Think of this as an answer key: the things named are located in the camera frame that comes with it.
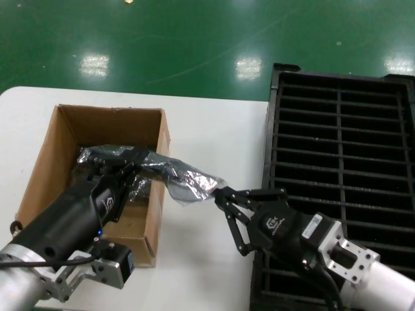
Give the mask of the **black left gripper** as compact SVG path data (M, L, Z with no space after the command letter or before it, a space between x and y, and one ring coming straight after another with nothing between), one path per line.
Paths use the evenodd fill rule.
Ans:
M90 248L105 224L119 221L137 172L125 175L121 181L112 176L141 170L147 156L148 150L139 147L120 154L97 154L96 166L103 177L69 187L12 243L35 252L57 270L74 251Z

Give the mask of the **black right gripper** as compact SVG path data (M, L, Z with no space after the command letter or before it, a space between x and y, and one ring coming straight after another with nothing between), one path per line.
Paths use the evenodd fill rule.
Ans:
M319 261L318 245L326 231L324 216L305 214L287 203L284 188L235 190L216 189L215 205L224 212L237 251L247 256L255 248L294 270ZM262 203L249 218L239 208L253 211L252 205ZM237 225L248 232L245 243Z

